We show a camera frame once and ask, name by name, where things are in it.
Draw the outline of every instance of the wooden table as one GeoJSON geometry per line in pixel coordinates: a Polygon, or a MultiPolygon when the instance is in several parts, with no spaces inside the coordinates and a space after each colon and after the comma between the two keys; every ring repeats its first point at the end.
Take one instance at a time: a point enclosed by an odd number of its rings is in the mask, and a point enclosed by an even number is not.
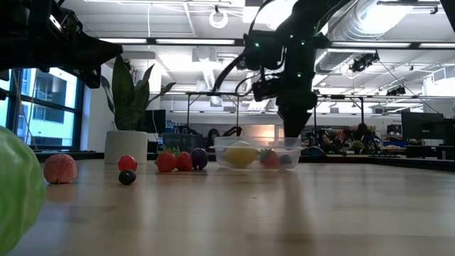
{"type": "Polygon", "coordinates": [[[364,164],[156,175],[79,161],[9,255],[455,255],[455,176],[364,164]]]}

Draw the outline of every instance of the window frame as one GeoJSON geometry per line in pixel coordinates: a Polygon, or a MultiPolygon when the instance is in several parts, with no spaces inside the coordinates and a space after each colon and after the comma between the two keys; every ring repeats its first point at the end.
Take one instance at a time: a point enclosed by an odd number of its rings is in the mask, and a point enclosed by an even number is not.
{"type": "MultiPolygon", "coordinates": [[[[22,91],[22,84],[23,84],[23,69],[13,69],[11,71],[11,79],[10,79],[10,95],[9,95],[9,103],[8,103],[8,110],[6,113],[6,128],[10,129],[17,134],[18,130],[18,112],[20,111],[20,106],[18,102],[18,93],[22,91]]],[[[56,110],[63,110],[66,112],[72,112],[74,114],[74,122],[73,122],[73,140],[72,146],[37,146],[38,150],[71,150],[71,151],[78,151],[80,150],[80,133],[82,130],[82,109],[83,109],[83,101],[84,101],[84,83],[81,80],[77,79],[76,84],[76,98],[75,98],[75,108],[66,107],[64,105],[59,105],[53,102],[40,100],[36,97],[30,97],[27,95],[21,95],[22,102],[32,102],[36,103],[37,105],[41,105],[44,107],[50,107],[56,110]]],[[[30,148],[35,149],[35,145],[29,145],[30,148]]]]}

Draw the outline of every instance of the plastic container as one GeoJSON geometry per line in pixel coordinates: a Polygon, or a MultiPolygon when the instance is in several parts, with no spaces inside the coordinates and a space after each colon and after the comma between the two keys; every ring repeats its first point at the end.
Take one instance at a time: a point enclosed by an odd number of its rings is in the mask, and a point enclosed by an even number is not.
{"type": "Polygon", "coordinates": [[[217,137],[216,161],[231,169],[293,169],[299,163],[301,140],[274,137],[217,137]]]}

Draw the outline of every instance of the computer screen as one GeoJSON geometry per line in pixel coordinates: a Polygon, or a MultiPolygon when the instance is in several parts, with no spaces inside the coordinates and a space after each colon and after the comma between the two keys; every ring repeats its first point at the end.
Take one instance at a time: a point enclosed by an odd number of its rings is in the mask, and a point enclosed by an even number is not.
{"type": "Polygon", "coordinates": [[[444,139],[444,116],[436,113],[402,112],[403,137],[406,139],[444,139]]]}
{"type": "Polygon", "coordinates": [[[139,120],[136,130],[146,133],[164,133],[166,130],[166,110],[145,111],[145,117],[139,120]]]}

